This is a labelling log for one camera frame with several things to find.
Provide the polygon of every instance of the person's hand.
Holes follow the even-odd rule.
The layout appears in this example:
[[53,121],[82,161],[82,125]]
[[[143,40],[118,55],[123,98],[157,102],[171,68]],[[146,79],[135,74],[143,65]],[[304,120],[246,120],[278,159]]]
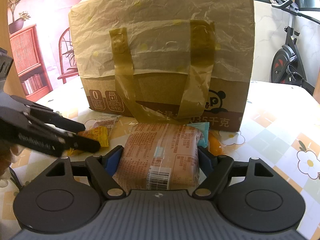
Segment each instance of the person's hand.
[[10,179],[10,171],[8,167],[11,163],[17,161],[17,156],[21,153],[18,145],[0,140],[0,187],[8,185],[7,179]]

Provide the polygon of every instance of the wooden door frame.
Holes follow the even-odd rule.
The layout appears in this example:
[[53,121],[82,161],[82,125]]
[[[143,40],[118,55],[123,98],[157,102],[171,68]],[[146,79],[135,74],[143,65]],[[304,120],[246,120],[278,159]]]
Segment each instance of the wooden door frame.
[[[0,47],[7,50],[8,55],[13,58],[8,29],[7,3],[8,0],[0,0]],[[4,91],[9,95],[26,98],[14,63],[4,84]]]

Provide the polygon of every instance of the black robotic claw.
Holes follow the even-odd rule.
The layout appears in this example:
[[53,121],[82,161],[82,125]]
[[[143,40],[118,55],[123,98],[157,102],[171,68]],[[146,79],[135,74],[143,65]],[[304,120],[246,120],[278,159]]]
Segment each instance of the black robotic claw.
[[[85,130],[83,124],[64,118],[46,106],[9,96],[3,91],[12,62],[6,51],[0,49],[0,140],[57,157],[69,148],[98,151],[98,141],[76,135]],[[46,123],[66,132],[60,132]]]
[[[23,229],[13,240],[287,239],[305,211],[302,196],[258,158],[234,162],[198,147],[207,176],[186,190],[131,190],[113,180],[122,146],[82,162],[58,159],[13,203]],[[74,180],[86,176],[91,186]],[[244,181],[229,185],[232,177]]]

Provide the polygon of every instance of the blue wrapper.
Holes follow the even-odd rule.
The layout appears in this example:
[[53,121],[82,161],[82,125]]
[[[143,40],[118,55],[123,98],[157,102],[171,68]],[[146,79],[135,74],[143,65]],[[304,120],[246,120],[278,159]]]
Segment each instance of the blue wrapper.
[[198,142],[198,146],[202,146],[204,148],[208,145],[208,132],[209,132],[209,122],[196,122],[196,123],[189,123],[187,126],[192,126],[200,130],[203,134],[203,139],[200,139]]

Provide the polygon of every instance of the red wheel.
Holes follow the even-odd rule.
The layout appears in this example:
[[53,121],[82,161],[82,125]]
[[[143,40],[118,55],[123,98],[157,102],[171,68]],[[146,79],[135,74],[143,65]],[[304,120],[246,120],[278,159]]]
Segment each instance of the red wheel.
[[[272,61],[271,67],[271,82],[275,83],[276,79],[280,75],[282,68],[284,67],[285,63],[289,60],[289,54],[284,49],[279,49],[275,54],[275,57]],[[287,73],[284,73],[279,83],[286,83],[286,79],[288,78]]]

